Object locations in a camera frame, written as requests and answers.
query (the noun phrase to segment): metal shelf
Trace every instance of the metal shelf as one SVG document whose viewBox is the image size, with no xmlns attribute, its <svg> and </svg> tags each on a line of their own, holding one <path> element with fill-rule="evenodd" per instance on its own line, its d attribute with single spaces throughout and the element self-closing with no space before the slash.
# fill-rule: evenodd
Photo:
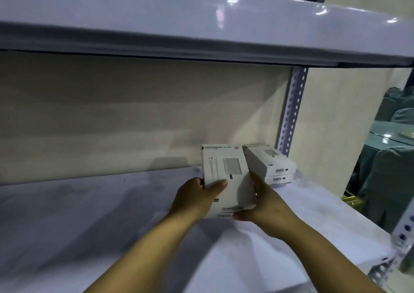
<svg viewBox="0 0 414 293">
<path fill-rule="evenodd" d="M 0 0 L 0 49 L 414 65 L 414 21 L 303 0 Z"/>
</svg>

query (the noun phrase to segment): charger box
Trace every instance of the charger box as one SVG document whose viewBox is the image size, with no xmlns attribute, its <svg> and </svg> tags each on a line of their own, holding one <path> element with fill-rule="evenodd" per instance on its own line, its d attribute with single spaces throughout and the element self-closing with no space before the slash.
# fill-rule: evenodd
<svg viewBox="0 0 414 293">
<path fill-rule="evenodd" d="M 296 172 L 296 163 L 271 146 L 245 146 L 244 153 L 249 169 L 262 179 L 275 175 L 293 175 Z"/>
<path fill-rule="evenodd" d="M 205 189 L 219 180 L 229 181 L 214 200 L 206 218 L 231 218 L 233 212 L 255 206 L 256 194 L 241 147 L 202 145 L 201 156 Z"/>
</svg>

